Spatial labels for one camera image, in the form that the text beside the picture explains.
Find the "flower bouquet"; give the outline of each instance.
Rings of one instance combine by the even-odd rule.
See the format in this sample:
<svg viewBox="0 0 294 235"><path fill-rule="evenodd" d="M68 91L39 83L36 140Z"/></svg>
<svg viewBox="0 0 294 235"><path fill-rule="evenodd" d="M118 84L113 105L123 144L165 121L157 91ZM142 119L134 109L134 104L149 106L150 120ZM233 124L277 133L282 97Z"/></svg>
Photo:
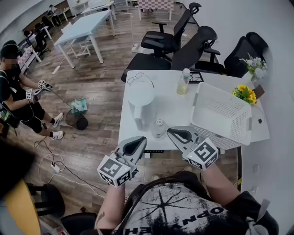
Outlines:
<svg viewBox="0 0 294 235"><path fill-rule="evenodd" d="M239 59L247 64L247 68L254 79L261 79L266 75L267 65L266 62L258 57L253 58L249 53L249 60Z"/></svg>
<svg viewBox="0 0 294 235"><path fill-rule="evenodd" d="M249 103L250 105L257 104L257 99L254 91L246 85L239 85L238 87L235 87L232 94Z"/></svg>

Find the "plastic bottle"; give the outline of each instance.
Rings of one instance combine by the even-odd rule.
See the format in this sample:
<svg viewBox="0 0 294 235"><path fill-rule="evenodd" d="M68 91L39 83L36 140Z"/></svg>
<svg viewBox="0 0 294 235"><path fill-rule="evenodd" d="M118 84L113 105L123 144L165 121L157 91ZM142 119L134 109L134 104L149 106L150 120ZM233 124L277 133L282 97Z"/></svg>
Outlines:
<svg viewBox="0 0 294 235"><path fill-rule="evenodd" d="M152 125L151 133L155 139L158 139L166 133L166 130L167 125L164 121L162 119L157 119Z"/></svg>
<svg viewBox="0 0 294 235"><path fill-rule="evenodd" d="M184 95L187 92L188 84L189 84L189 76L190 76L190 69L185 68L183 70L183 74L180 77L178 88L176 92L179 95Z"/></svg>

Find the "white sneaker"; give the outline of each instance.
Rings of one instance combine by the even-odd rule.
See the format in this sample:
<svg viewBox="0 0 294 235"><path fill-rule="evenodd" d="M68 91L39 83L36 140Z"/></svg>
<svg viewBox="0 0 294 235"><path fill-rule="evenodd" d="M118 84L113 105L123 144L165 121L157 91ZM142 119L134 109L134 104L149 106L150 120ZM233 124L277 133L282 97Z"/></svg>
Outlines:
<svg viewBox="0 0 294 235"><path fill-rule="evenodd" d="M63 112L59 113L55 118L55 123L52 124L53 128L56 128L59 124L59 122L63 119Z"/></svg>
<svg viewBox="0 0 294 235"><path fill-rule="evenodd" d="M64 136L64 131L62 131L62 130L55 131L55 132L53 132L53 137L51 139L60 140L60 139L62 139L63 136Z"/></svg>
<svg viewBox="0 0 294 235"><path fill-rule="evenodd" d="M192 172L192 167L188 165L188 166L186 166L184 168L184 171L190 171L190 172Z"/></svg>

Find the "yellow liquid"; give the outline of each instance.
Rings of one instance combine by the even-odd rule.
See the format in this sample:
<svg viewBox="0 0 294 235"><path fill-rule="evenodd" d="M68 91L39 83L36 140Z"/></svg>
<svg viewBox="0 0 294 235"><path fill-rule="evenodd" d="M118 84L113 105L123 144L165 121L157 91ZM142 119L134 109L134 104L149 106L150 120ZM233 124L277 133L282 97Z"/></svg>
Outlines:
<svg viewBox="0 0 294 235"><path fill-rule="evenodd" d="M177 88L176 92L179 95L184 95L187 92L187 85L186 84L180 84L180 85L178 85L178 88Z"/></svg>

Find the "white plastic basket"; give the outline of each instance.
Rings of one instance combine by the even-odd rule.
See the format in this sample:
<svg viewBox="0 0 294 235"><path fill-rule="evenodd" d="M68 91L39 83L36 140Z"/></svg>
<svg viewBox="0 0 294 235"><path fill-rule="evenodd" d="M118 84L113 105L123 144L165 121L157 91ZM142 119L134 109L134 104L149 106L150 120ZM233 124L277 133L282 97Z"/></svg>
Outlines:
<svg viewBox="0 0 294 235"><path fill-rule="evenodd" d="M251 107L247 102L207 83L200 83L195 95L191 125L215 146L231 149L249 145Z"/></svg>

